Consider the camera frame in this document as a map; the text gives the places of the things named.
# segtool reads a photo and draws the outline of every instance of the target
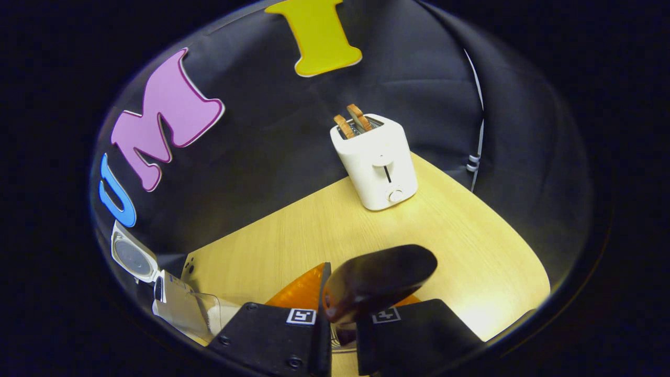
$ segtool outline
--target letter m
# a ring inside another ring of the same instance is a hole
[[[148,164],[140,153],[162,162],[172,161],[161,126],[172,131],[172,145],[183,148],[210,129],[224,111],[220,100],[205,98],[186,75],[182,58],[187,51],[180,50],[151,74],[144,90],[142,114],[122,112],[112,130],[112,144],[119,147],[146,191],[158,186],[161,169]]]

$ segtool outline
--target table surface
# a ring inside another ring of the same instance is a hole
[[[443,300],[489,340],[547,298],[547,274],[502,217],[423,158],[412,160],[419,190],[410,199],[369,211],[346,177],[190,253],[195,269],[182,280],[240,305],[265,303],[322,262],[334,270],[361,254],[418,244],[438,268],[415,296]],[[356,371],[355,353],[333,354],[333,376]]]

